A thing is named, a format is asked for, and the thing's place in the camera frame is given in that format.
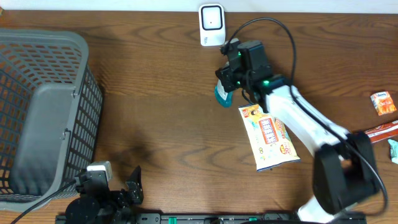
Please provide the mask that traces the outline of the small orange packet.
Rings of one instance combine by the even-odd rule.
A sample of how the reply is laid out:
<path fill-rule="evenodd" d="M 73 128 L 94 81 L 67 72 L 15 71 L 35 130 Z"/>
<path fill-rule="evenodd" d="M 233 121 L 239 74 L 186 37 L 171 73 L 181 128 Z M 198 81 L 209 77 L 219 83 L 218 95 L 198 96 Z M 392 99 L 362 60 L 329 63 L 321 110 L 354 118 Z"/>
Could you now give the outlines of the small orange packet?
<path fill-rule="evenodd" d="M 379 116 L 390 114 L 397 110 L 388 91 L 381 91 L 372 94 L 371 101 Z"/>

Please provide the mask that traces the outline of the cream snack bag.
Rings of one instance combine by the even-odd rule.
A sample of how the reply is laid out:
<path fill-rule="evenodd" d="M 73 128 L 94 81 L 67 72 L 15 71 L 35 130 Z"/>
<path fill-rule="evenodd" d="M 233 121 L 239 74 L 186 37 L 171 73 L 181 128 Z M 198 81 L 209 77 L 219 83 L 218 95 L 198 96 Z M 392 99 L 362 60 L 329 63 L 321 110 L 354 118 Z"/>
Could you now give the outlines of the cream snack bag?
<path fill-rule="evenodd" d="M 239 107 L 258 172 L 290 162 L 299 162 L 284 123 L 259 105 Z"/>

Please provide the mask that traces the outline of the light blue wipes packet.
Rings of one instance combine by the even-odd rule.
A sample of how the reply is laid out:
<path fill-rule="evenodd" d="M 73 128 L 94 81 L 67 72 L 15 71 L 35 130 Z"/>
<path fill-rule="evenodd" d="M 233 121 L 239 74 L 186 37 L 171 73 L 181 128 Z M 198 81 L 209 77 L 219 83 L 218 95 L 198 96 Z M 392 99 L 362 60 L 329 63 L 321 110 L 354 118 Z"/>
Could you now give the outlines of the light blue wipes packet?
<path fill-rule="evenodd" d="M 387 140 L 390 145 L 391 161 L 398 164 L 398 142 L 392 139 Z"/>

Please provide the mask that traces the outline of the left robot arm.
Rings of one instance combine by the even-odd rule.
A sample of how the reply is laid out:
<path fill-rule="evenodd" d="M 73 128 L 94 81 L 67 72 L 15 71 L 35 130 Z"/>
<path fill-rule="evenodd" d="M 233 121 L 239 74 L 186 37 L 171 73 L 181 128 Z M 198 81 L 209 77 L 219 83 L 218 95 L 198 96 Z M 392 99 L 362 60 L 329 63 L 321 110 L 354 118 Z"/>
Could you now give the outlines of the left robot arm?
<path fill-rule="evenodd" d="M 80 197 L 66 208 L 65 223 L 135 223 L 136 216 L 131 207 L 144 200 L 141 174 L 141 167 L 137 166 L 126 181 L 126 189 L 110 190 L 108 166 L 82 170 L 75 176 Z"/>

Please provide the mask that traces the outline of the red snack bar wrapper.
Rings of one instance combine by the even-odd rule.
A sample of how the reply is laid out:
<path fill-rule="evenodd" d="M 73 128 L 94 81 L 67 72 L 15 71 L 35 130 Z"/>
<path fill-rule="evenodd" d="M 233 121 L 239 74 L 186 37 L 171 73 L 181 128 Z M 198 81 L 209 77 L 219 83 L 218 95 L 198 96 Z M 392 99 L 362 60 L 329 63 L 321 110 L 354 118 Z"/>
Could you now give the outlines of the red snack bar wrapper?
<path fill-rule="evenodd" d="M 365 131 L 372 143 L 379 142 L 397 135 L 398 121 L 382 124 Z"/>

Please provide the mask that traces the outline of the blue mouthwash bottle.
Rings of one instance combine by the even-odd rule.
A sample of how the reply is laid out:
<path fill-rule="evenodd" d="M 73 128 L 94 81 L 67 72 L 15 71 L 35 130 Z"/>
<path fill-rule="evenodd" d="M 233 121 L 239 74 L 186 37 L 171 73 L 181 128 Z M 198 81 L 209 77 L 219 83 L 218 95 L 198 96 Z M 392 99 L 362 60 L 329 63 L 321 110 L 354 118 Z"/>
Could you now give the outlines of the blue mouthwash bottle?
<path fill-rule="evenodd" d="M 217 102 L 224 108 L 229 108 L 233 104 L 233 92 L 225 91 L 220 80 L 215 86 L 214 94 Z"/>

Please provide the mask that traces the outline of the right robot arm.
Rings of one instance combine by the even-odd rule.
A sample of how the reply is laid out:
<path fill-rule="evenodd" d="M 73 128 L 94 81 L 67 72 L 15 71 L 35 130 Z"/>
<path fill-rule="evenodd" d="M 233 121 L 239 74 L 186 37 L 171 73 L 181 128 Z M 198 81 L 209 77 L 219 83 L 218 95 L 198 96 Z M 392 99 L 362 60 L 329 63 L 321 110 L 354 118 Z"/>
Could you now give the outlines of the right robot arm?
<path fill-rule="evenodd" d="M 314 196 L 299 208 L 301 221 L 331 223 L 385 191 L 368 135 L 351 133 L 330 121 L 287 78 L 274 74 L 260 41 L 234 39 L 220 51 L 228 61 L 215 74 L 224 90 L 252 92 L 262 110 L 281 120 L 314 158 Z"/>

